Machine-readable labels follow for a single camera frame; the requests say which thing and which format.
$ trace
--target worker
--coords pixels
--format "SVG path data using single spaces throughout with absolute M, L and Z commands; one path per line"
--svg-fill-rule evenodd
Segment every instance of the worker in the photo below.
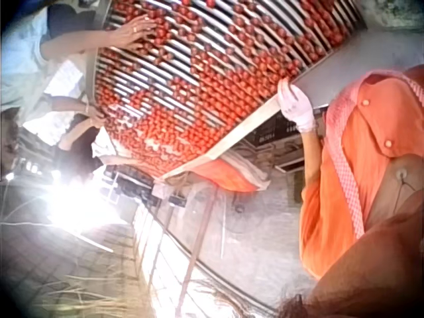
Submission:
M 366 74 L 330 103 L 321 147 L 307 96 L 286 79 L 279 83 L 282 113 L 296 123 L 305 156 L 300 258 L 317 279 L 342 256 L 354 253 L 350 250 L 359 248 L 355 243 L 364 234 L 370 232 L 372 237 L 372 231 L 378 233 L 383 224 L 409 217 L 422 203 L 423 88 L 424 65 L 403 74 Z M 370 254 L 389 255 L 397 247 L 368 248 Z
M 64 184 L 79 182 L 83 184 L 91 179 L 92 173 L 103 165 L 131 164 L 142 165 L 138 159 L 116 155 L 93 156 L 92 144 L 95 142 L 103 118 L 90 118 L 76 114 L 68 130 L 55 146 L 54 161 Z
M 93 119 L 101 116 L 92 105 L 44 93 L 68 56 L 108 46 L 139 48 L 141 44 L 135 41 L 152 34 L 155 27 L 155 23 L 141 16 L 116 30 L 93 30 L 93 18 L 94 11 L 77 14 L 69 5 L 51 5 L 17 21 L 4 32 L 1 39 L 2 176 L 12 168 L 17 143 L 12 136 L 3 134 L 16 131 L 14 124 L 7 121 L 21 126 L 49 111 L 77 111 Z
M 283 302 L 276 317 L 424 317 L 423 202 L 423 191 L 415 192 L 397 215 L 367 230 L 309 294 Z

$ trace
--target tomato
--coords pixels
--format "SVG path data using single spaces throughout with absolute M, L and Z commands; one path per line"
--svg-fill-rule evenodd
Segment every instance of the tomato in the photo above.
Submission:
M 215 8 L 215 0 L 206 0 L 206 6 L 208 8 Z

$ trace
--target light blue shirt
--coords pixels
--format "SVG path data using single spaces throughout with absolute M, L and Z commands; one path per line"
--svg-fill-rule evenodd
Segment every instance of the light blue shirt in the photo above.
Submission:
M 63 61 L 42 57 L 45 38 L 47 8 L 15 23 L 1 39 L 1 110 L 19 107 L 19 125 L 52 110 L 44 90 Z

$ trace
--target gloved hand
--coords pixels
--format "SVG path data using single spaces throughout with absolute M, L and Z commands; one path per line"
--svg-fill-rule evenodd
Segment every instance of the gloved hand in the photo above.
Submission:
M 295 122 L 300 133 L 315 129 L 315 118 L 309 98 L 300 88 L 289 84 L 288 78 L 278 83 L 277 100 L 284 117 Z

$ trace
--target black shirt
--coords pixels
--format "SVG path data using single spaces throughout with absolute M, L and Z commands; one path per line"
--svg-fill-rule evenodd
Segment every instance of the black shirt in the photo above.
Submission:
M 85 180 L 93 171 L 103 165 L 99 157 L 80 154 L 72 150 L 62 150 L 57 146 L 55 147 L 54 163 L 65 182 L 76 176 Z

